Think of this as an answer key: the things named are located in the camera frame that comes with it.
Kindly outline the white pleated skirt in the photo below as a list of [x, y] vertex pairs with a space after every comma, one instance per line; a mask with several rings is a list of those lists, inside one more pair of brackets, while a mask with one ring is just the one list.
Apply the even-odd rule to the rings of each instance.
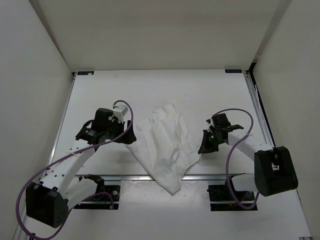
[[175, 102], [162, 106], [134, 129], [136, 141], [127, 148], [143, 169], [174, 195], [181, 189], [186, 171], [201, 158], [179, 107]]

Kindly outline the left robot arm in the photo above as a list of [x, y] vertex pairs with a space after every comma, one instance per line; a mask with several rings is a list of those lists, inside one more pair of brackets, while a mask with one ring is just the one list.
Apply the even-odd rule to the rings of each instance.
[[132, 110], [127, 105], [99, 108], [93, 120], [87, 121], [75, 136], [66, 159], [56, 161], [39, 182], [31, 182], [25, 190], [26, 215], [53, 228], [60, 227], [68, 212], [85, 199], [100, 200], [105, 195], [104, 180], [94, 174], [76, 175], [100, 146], [106, 143], [130, 145], [137, 138], [133, 120], [125, 121]]

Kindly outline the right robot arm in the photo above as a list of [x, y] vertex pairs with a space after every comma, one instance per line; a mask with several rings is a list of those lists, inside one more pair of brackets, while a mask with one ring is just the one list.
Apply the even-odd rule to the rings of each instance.
[[228, 144], [231, 151], [238, 149], [253, 162], [253, 173], [232, 175], [225, 167], [224, 193], [230, 200], [238, 199], [243, 192], [257, 192], [264, 197], [284, 193], [298, 188], [290, 151], [260, 142], [239, 124], [232, 125], [225, 113], [215, 114], [206, 121], [199, 154], [219, 151], [219, 146]]

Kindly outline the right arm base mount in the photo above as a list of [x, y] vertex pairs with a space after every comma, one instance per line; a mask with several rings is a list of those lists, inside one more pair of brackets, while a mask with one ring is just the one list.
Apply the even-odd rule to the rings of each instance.
[[[208, 185], [207, 192], [209, 194], [210, 211], [211, 212], [238, 212], [238, 211], [257, 211], [255, 205], [251, 209], [244, 209], [239, 206], [233, 199], [226, 185]], [[235, 196], [241, 203], [250, 207], [256, 198], [253, 192], [235, 191]]]

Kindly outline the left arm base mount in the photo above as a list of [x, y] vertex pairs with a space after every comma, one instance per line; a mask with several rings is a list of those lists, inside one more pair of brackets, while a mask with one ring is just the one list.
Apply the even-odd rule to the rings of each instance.
[[76, 205], [77, 210], [118, 210], [121, 196], [120, 181], [105, 181], [100, 194]]

